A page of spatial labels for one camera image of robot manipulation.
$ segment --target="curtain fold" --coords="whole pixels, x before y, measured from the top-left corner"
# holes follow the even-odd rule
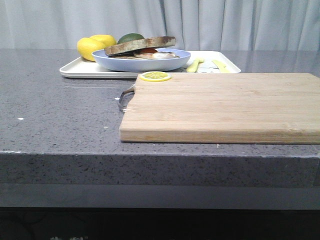
[[[320,0],[0,0],[0,31],[9,49],[140,33],[185,50],[319,51]]]

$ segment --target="blue plate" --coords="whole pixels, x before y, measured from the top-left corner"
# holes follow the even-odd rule
[[[191,56],[190,52],[178,49],[157,48],[157,51],[173,52],[179,57],[169,59],[122,59],[107,56],[104,49],[94,51],[92,55],[95,61],[106,69],[134,73],[178,69],[184,66]]]

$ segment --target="kitchen counter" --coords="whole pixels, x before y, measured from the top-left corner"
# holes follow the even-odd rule
[[[222,53],[242,73],[320,77],[316,51]],[[78,56],[0,49],[0,207],[320,209],[320,145],[121,142],[135,79],[63,77]]]

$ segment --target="granite countertop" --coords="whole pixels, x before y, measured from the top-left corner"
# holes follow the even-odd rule
[[[222,53],[242,73],[320,77],[319,52]],[[312,189],[318,196],[320,145],[121,142],[117,98],[135,80],[63,77],[59,68],[78,56],[0,49],[0,191],[14,206],[24,186],[53,185]]]

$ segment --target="bread slice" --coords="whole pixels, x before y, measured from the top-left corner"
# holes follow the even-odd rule
[[[120,44],[108,46],[104,52],[108,56],[124,54],[127,52],[146,48],[165,48],[176,45],[174,36],[155,36],[150,38],[126,41]]]

